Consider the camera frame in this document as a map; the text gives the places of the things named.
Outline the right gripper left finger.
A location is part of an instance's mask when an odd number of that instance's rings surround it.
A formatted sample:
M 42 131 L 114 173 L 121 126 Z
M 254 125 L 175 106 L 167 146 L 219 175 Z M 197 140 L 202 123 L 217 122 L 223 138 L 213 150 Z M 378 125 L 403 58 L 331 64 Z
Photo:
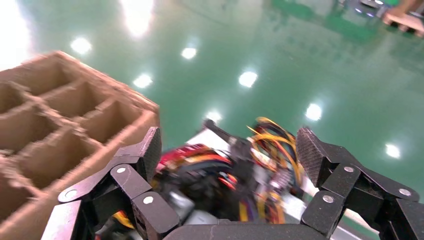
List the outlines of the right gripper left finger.
M 120 148 L 100 171 L 59 194 L 60 240 L 162 240 L 180 218 L 149 181 L 161 156 L 161 133 L 148 129 L 139 143 Z

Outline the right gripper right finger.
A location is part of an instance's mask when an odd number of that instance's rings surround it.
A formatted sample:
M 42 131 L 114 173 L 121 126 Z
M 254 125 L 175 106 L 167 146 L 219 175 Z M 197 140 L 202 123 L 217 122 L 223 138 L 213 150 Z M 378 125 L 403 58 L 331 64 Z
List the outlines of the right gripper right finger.
M 329 238 L 346 210 L 381 238 L 412 236 L 412 190 L 362 165 L 346 148 L 320 140 L 308 127 L 296 134 L 296 153 L 318 192 L 300 218 L 298 233 Z

